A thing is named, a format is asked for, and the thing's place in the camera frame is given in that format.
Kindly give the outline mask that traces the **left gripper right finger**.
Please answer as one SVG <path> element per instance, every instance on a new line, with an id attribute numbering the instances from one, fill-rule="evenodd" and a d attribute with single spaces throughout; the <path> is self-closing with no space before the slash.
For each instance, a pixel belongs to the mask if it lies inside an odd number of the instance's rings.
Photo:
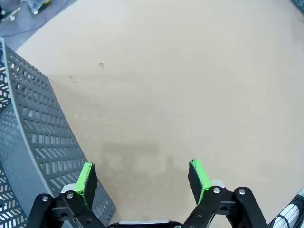
<path id="1" fill-rule="evenodd" d="M 226 216 L 232 228 L 266 228 L 266 220 L 250 188 L 229 191 L 212 185 L 199 159 L 189 162 L 188 180 L 196 207 L 182 228 L 209 228 L 215 215 Z"/>

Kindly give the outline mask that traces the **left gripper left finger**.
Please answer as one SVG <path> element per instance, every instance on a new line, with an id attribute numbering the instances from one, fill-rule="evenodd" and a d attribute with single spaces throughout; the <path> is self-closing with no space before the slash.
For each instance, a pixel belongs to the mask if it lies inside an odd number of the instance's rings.
<path id="1" fill-rule="evenodd" d="M 86 162 L 73 190 L 36 196 L 26 228 L 62 228 L 66 221 L 73 228 L 106 228 L 92 211 L 96 188 L 95 165 Z"/>

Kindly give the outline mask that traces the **grey plastic woven-pattern basket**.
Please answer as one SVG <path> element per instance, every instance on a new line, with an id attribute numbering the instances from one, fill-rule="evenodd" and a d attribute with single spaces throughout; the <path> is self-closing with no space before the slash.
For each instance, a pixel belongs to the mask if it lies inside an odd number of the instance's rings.
<path id="1" fill-rule="evenodd" d="M 57 196 L 86 162 L 48 77 L 0 38 L 0 228 L 23 228 L 36 196 Z"/>
<path id="2" fill-rule="evenodd" d="M 304 15 L 304 0 L 291 0 L 297 9 Z"/>

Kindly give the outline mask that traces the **white wheeled stand base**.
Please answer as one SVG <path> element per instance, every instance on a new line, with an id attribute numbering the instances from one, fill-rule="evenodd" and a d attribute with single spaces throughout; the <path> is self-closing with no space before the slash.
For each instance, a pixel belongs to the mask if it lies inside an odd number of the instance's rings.
<path id="1" fill-rule="evenodd" d="M 2 6 L 0 6 L 0 23 L 5 22 L 5 21 L 14 21 L 15 20 L 15 15 L 20 11 L 21 6 L 15 8 L 14 10 L 11 11 L 5 11 Z"/>

